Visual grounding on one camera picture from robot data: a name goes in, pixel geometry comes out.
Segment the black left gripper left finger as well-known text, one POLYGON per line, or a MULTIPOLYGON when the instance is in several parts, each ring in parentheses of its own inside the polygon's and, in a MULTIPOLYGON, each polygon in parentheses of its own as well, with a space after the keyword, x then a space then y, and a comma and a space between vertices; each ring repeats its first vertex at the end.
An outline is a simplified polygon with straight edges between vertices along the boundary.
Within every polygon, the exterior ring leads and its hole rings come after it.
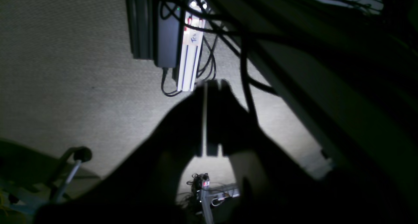
POLYGON ((204 87, 198 87, 105 180, 75 200, 43 206, 36 223, 185 224, 176 196, 200 146, 203 98, 204 87))

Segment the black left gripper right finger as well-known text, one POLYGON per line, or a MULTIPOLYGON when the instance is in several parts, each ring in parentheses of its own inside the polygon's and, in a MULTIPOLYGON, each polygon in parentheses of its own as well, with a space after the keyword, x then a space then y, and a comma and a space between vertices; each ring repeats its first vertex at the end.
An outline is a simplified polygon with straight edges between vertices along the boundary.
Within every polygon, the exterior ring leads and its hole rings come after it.
POLYGON ((404 224, 369 179, 343 169, 315 179, 269 138, 226 81, 210 81, 207 152, 221 145, 241 193, 233 224, 404 224))

